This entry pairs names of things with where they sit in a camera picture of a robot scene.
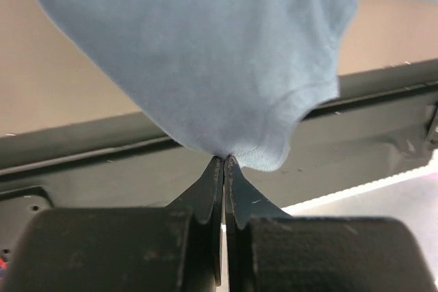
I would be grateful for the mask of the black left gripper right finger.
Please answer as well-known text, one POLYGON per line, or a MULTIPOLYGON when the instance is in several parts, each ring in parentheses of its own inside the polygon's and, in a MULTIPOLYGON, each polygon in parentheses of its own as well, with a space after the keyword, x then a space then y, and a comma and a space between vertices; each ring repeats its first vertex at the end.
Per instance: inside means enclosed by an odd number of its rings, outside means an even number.
POLYGON ((224 168, 231 291, 435 291, 411 231, 390 217, 297 217, 224 168))

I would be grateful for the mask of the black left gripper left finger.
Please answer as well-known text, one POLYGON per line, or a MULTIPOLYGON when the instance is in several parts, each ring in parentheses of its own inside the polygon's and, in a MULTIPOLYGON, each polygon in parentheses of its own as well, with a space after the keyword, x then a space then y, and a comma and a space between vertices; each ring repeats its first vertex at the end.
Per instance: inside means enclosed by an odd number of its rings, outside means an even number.
POLYGON ((26 226, 2 291, 215 291, 223 162, 165 207, 55 208, 26 226))

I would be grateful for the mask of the blue-grey t-shirt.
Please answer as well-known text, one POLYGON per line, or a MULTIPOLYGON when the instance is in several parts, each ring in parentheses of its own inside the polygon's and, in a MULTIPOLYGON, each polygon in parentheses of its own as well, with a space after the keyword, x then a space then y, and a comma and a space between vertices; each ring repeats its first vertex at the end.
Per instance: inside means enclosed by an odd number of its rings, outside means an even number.
POLYGON ((339 94, 359 0, 38 0, 178 143, 273 171, 296 125, 339 94))

